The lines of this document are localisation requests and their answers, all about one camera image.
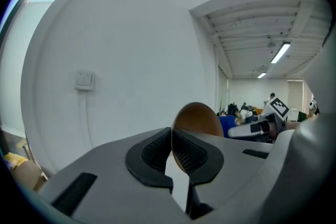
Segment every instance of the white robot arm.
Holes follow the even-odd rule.
[[[285,130],[285,120],[288,113],[289,108],[279,98],[274,98],[266,104],[259,121],[231,128],[228,131],[228,136],[243,138],[263,135],[269,132],[269,122],[275,122],[277,133],[281,133]]]

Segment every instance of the white wall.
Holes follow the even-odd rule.
[[[264,108],[264,101],[271,93],[288,102],[288,84],[286,79],[232,79],[230,83],[230,103],[235,102],[240,108],[247,105]]]
[[[54,173],[87,150],[78,68],[97,76],[87,96],[93,146],[171,126],[189,102],[214,108],[213,49],[187,8],[188,0],[55,0],[29,45],[21,91],[43,168]]]
[[[288,81],[288,103],[291,109],[302,112],[303,83],[299,81]]]
[[[0,119],[7,133],[26,137],[21,114],[20,84],[26,51],[50,3],[27,3],[17,14],[3,43],[0,62]]]
[[[209,40],[205,31],[200,27],[199,23],[194,20],[194,28],[197,37],[198,47],[201,53],[201,60],[203,65],[203,74],[205,80],[205,89],[207,93],[207,105],[210,106],[213,110],[216,109],[216,80],[217,64],[215,61],[215,50],[214,45]]]

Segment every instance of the light switch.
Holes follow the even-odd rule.
[[[93,90],[94,75],[95,73],[93,71],[77,70],[75,77],[75,89],[87,91]]]
[[[83,73],[83,86],[91,86],[92,74]]]

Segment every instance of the curtain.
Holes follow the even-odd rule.
[[[227,78],[221,68],[218,68],[218,111],[227,105]]]

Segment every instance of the cardboard box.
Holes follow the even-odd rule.
[[[12,174],[14,179],[21,185],[38,191],[44,179],[41,176],[42,170],[33,161],[23,162],[20,166],[16,167]]]

